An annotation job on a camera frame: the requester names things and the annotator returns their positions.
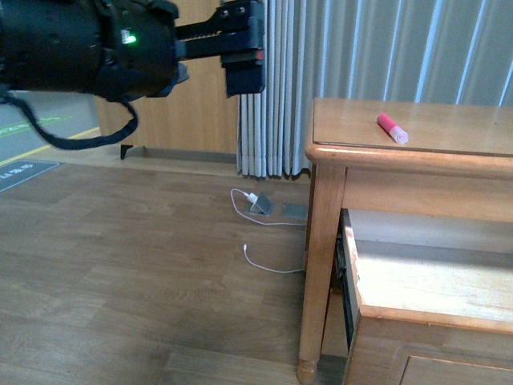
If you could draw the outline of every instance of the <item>curtain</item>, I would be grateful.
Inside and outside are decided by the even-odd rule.
[[[267,87],[240,98],[238,167],[310,166],[312,98],[513,106],[511,0],[267,0]]]

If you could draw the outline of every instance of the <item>drawer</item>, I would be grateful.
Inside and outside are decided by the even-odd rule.
[[[513,383],[513,225],[342,210],[345,383]]]

